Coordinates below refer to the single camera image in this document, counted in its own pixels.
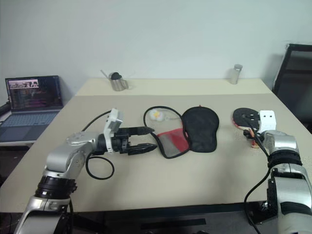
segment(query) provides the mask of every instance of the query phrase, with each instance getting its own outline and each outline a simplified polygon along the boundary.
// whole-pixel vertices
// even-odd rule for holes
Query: laptop
[[[0,125],[0,143],[33,143],[63,107],[59,77],[6,78],[12,114]]]

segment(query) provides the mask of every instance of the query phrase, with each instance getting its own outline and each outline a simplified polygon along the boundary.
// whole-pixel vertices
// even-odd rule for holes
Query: white mounting plate
[[[114,133],[118,131],[120,125],[122,124],[122,121],[122,113],[119,110],[113,108],[109,113],[109,116],[107,117],[103,131],[107,152],[109,153],[113,152],[111,137],[113,137]]]
[[[258,130],[258,133],[262,133],[267,130],[276,130],[276,119],[274,111],[260,111],[259,116],[260,128]]]

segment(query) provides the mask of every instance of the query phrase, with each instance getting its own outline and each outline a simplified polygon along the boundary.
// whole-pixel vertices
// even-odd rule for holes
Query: table
[[[312,175],[311,134],[261,80],[240,80],[238,85],[226,80],[131,81],[133,89],[122,92],[112,91],[104,79],[87,81],[3,184],[0,211],[23,212],[37,188],[48,153],[113,107],[124,113],[122,127],[142,126],[144,111],[154,105],[166,105],[181,114],[193,106],[209,107],[220,119],[218,147],[213,153],[188,152],[176,159],[163,158],[158,149],[136,156],[105,154],[115,165],[115,175],[99,181],[83,168],[76,181],[78,189],[72,194],[76,212],[242,202],[266,173],[267,162],[261,150],[252,149],[242,131],[233,126],[231,115],[239,107],[274,110],[278,130],[296,137],[302,162]],[[105,120],[99,119],[88,130],[101,132]],[[155,142],[150,135],[130,140],[132,144]],[[90,164],[98,176],[110,173],[109,165],[102,161]],[[265,200],[266,187],[266,183],[260,186],[250,201]]]

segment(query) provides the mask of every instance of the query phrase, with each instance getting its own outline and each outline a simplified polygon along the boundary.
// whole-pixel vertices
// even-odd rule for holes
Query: red fabric
[[[161,135],[166,135],[180,152],[186,151],[189,148],[189,144],[184,137],[182,128],[158,134],[158,136]]]

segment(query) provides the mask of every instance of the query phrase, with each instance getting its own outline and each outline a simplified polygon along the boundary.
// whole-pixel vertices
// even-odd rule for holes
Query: white wall
[[[312,43],[311,0],[1,0],[4,78],[59,75],[69,99],[91,77],[270,83],[289,42]]]

